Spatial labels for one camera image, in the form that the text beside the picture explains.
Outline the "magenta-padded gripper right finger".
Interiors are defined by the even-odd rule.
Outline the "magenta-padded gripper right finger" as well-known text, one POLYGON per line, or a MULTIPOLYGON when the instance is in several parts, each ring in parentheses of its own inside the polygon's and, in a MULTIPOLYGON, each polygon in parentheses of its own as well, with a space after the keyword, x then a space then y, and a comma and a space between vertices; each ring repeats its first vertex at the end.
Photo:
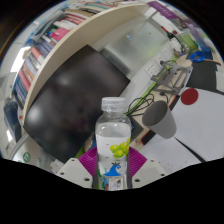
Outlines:
POLYGON ((128 184, 132 189, 141 188, 166 176, 162 166, 149 160, 134 148, 129 148, 128 184))

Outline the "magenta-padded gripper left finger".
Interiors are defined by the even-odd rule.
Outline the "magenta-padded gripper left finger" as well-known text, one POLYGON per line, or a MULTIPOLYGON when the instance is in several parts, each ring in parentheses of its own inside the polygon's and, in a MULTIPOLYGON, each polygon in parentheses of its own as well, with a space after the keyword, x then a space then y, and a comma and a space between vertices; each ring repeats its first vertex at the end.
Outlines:
POLYGON ((70 158, 57 172, 57 176, 84 188, 96 189, 97 148, 92 148, 79 158, 70 158))

